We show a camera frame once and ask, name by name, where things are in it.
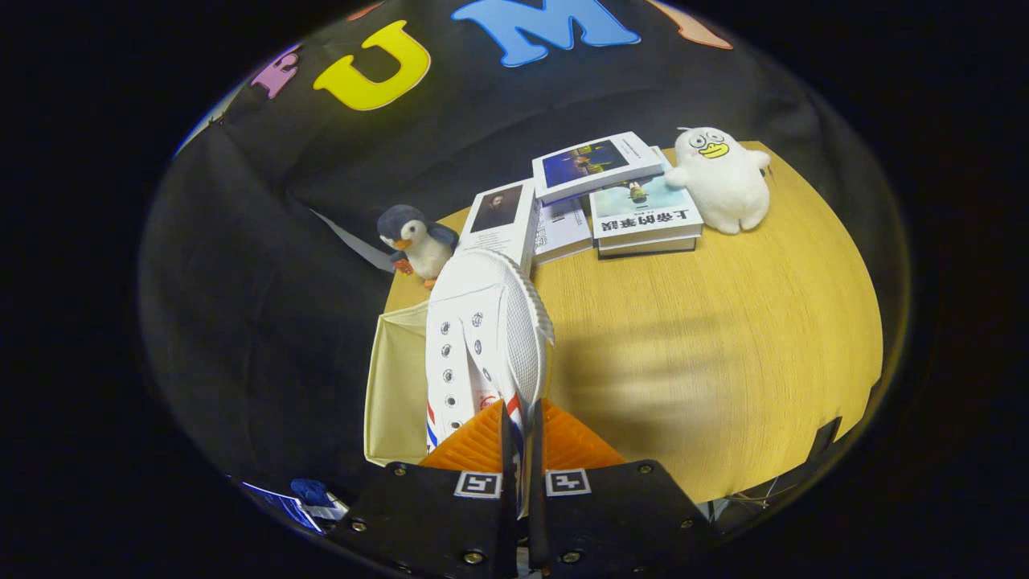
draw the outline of book cover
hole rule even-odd
[[[554,203],[539,210],[533,264],[545,263],[593,247],[593,234],[578,198]]]
[[[660,171],[661,157],[632,132],[579,143],[532,160],[536,197],[543,205]]]
[[[660,148],[651,150],[661,159],[662,171],[671,169]],[[593,190],[590,207],[598,241],[618,238],[611,242],[627,244],[700,234],[704,225],[689,191],[669,187],[664,172]]]
[[[493,249],[529,273],[539,217],[533,191],[534,180],[525,179],[476,194],[455,252]]]

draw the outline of penguin plush toy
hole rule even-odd
[[[728,133],[711,126],[681,129],[675,139],[679,166],[665,173],[673,188],[686,187],[708,226],[726,234],[751,229],[769,211],[769,186],[761,169],[772,158],[743,148]]]
[[[383,243],[397,250],[390,256],[397,268],[403,270],[406,260],[429,288],[435,285],[436,276],[457,248],[457,231],[426,219],[411,205],[387,209],[379,217],[378,229]]]

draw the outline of blue object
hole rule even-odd
[[[289,488],[291,488],[306,505],[313,505],[315,507],[332,506],[332,500],[328,498],[328,491],[322,482],[308,478],[294,478],[293,481],[289,483]]]
[[[500,63],[507,67],[522,66],[546,56],[546,46],[529,42],[522,31],[570,50],[575,45],[572,21],[582,27],[581,40],[591,46],[640,41],[639,34],[622,26],[597,0],[546,0],[542,8],[509,0],[480,0],[458,8],[451,17],[478,23],[503,48]]]
[[[241,481],[241,484],[250,491],[254,497],[268,503],[273,509],[282,511],[301,527],[310,529],[319,535],[325,534],[321,527],[318,527],[318,523],[315,522],[315,519],[301,508],[299,500],[279,495],[278,493],[272,493],[271,491],[264,491],[246,482]]]

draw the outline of beige box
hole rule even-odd
[[[364,458],[376,465],[417,465],[425,458],[428,311],[422,302],[379,317],[364,398]]]

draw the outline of yellow letter u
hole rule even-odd
[[[392,77],[383,82],[372,82],[351,65],[353,55],[347,55],[315,78],[315,89],[327,88],[343,104],[355,110],[371,110],[388,105],[414,88],[429,71],[431,60],[429,51],[403,31],[405,24],[406,21],[396,21],[361,43],[362,48],[381,46],[400,61],[400,70]]]

